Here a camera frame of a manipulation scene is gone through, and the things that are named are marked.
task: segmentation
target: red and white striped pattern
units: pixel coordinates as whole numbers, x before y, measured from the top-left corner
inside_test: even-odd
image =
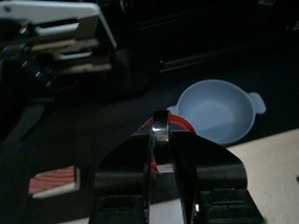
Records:
[[[29,195],[36,199],[69,193],[80,188],[80,170],[72,165],[36,174],[29,182]]]

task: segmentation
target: measuring cup handle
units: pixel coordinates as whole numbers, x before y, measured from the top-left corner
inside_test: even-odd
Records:
[[[252,107],[259,115],[263,115],[267,111],[267,105],[259,95],[259,93],[249,93],[248,99],[251,101]]]
[[[177,105],[171,106],[171,107],[168,108],[168,110],[171,111],[171,113],[172,113],[173,115],[177,115]]]

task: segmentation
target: table surface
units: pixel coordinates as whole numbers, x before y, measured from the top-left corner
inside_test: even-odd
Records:
[[[247,168],[247,189],[267,224],[299,220],[299,129],[235,145],[228,150]],[[152,205],[150,224],[183,224],[177,199]],[[88,224],[88,218],[64,224]]]

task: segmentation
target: red object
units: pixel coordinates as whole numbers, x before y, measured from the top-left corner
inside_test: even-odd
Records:
[[[46,198],[68,193],[80,187],[80,170],[72,165],[58,170],[34,175],[29,181],[29,195],[33,198]]]
[[[193,135],[196,135],[196,131],[195,131],[192,125],[191,125],[189,122],[188,122],[184,118],[181,118],[180,116],[173,115],[173,114],[169,113],[169,115],[168,115],[168,122],[169,122],[169,123],[173,123],[173,124],[176,124],[176,125],[179,125],[183,129],[188,130]],[[153,123],[153,118],[150,118],[150,119],[144,123],[142,127],[144,127],[144,126],[148,126],[148,125],[152,125],[152,123]]]

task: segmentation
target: black surface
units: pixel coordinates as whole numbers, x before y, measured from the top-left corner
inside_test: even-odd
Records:
[[[57,223],[88,217],[98,161],[156,110],[176,104],[183,90],[196,81],[229,81],[247,92],[259,92],[265,101],[267,112],[256,116],[252,130],[236,144],[299,128],[297,42],[157,74],[142,93],[117,101],[101,103],[84,94],[60,97],[54,111],[38,123],[0,171],[0,222]],[[66,165],[81,169],[80,191],[30,199],[29,177]]]

